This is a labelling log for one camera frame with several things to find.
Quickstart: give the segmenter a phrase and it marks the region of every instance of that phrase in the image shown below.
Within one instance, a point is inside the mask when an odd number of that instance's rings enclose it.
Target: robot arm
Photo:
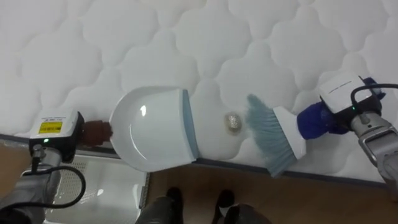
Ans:
[[[61,166],[73,161],[79,143],[87,146],[109,141],[109,123],[85,123],[75,110],[48,110],[39,114],[29,139],[32,165],[22,174],[13,191],[0,200],[0,223],[39,224],[45,220],[45,209],[67,208],[84,195],[86,182],[77,169]],[[53,204],[61,179],[61,170],[79,176],[81,192],[71,202]]]
[[[364,85],[361,77],[344,73],[320,87],[320,96],[336,124],[358,137],[358,143],[389,188],[398,195],[398,131],[381,118],[381,103],[373,89],[395,84]]]

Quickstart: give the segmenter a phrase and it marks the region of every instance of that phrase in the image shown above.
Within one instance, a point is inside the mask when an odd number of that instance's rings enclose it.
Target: shoe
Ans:
[[[181,190],[177,187],[168,189],[166,196],[173,200],[173,210],[175,214],[175,224],[183,224],[183,199]]]
[[[230,190],[223,190],[218,196],[213,221],[211,224],[217,224],[218,220],[223,216],[220,209],[229,208],[235,203],[235,194]]]

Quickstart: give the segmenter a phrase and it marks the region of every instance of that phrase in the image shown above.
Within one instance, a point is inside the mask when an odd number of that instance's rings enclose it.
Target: yellow label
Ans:
[[[39,134],[60,133],[62,122],[43,122],[40,125]]]

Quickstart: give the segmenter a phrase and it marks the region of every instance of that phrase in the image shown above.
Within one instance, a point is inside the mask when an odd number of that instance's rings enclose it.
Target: white quilted mattress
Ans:
[[[398,83],[398,1],[0,0],[2,134],[28,136],[42,108],[108,120],[127,92],[177,85],[201,114],[202,157],[262,167],[253,139],[217,142],[206,124],[243,113],[250,93],[297,114],[339,71]],[[383,99],[395,124],[397,96]],[[291,170],[381,181],[356,141],[309,141]]]

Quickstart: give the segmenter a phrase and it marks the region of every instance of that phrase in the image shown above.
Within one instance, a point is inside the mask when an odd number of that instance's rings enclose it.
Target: metal robot arm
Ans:
[[[40,146],[36,147],[36,155],[41,157],[37,166],[38,171],[58,167],[61,163],[61,155],[58,150]],[[13,191],[0,200],[0,208],[21,202],[34,202],[51,204],[57,193],[58,184],[61,179],[60,171],[54,171],[43,175],[32,175],[28,168],[18,180]],[[39,224],[45,220],[44,207],[18,207],[5,209],[0,212],[1,223]]]
[[[373,112],[358,115],[351,127],[358,143],[388,187],[398,195],[398,131]]]
[[[398,85],[365,85],[361,77],[346,72],[322,84],[319,92],[338,125],[355,132],[369,160],[398,196],[398,131],[381,118],[382,105],[376,95],[380,88]]]

